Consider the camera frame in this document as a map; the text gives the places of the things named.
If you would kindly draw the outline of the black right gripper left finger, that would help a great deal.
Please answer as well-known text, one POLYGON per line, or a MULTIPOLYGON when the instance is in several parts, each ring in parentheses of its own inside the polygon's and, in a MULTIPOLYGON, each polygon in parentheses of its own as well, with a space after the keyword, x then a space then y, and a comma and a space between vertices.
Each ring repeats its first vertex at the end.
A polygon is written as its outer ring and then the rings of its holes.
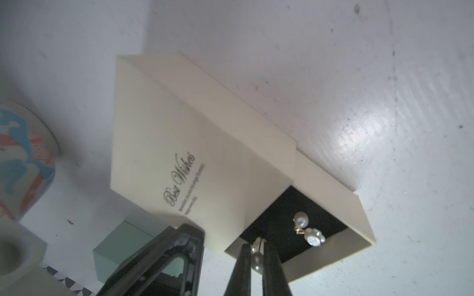
POLYGON ((251 247, 243 244, 236 260, 224 296, 250 296, 251 294, 251 247))

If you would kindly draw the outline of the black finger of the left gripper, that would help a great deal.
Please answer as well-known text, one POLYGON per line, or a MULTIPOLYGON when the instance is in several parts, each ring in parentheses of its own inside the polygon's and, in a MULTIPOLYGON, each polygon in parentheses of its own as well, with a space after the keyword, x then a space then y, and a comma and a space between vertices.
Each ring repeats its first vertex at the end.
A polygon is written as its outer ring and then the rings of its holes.
POLYGON ((196 296, 205 232, 168 227, 112 273, 99 296, 196 296))

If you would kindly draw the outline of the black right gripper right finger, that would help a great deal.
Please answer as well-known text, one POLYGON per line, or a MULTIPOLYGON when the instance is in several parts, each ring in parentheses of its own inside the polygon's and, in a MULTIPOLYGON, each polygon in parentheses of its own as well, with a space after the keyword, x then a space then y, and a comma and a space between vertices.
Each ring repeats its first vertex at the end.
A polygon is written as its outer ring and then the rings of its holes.
POLYGON ((264 296, 292 296, 277 248, 271 242, 264 243, 262 289, 264 296))

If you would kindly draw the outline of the pearl drop earring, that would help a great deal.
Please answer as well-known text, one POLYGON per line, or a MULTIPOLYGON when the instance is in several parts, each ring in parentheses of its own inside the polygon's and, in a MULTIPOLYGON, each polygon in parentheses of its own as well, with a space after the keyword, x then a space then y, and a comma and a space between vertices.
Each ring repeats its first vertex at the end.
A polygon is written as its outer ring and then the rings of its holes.
POLYGON ((260 275, 264 269, 264 245, 266 240, 257 237, 251 244, 251 268, 260 275))
POLYGON ((304 236, 304 239, 311 247, 321 247, 326 238, 317 228, 309 227, 309 217, 304 212, 297 212, 294 217, 294 229, 297 235, 304 236))

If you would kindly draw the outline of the cream jewelry box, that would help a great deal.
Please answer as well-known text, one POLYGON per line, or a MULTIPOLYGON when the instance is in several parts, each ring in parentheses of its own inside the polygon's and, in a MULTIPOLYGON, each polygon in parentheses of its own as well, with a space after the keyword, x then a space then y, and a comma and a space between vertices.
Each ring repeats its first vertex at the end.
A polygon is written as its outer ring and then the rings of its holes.
POLYGON ((216 254, 273 243, 289 281, 376 243, 356 194, 181 54, 117 57, 111 189, 171 227, 203 230, 216 254), (297 212, 321 247, 295 233, 297 212))

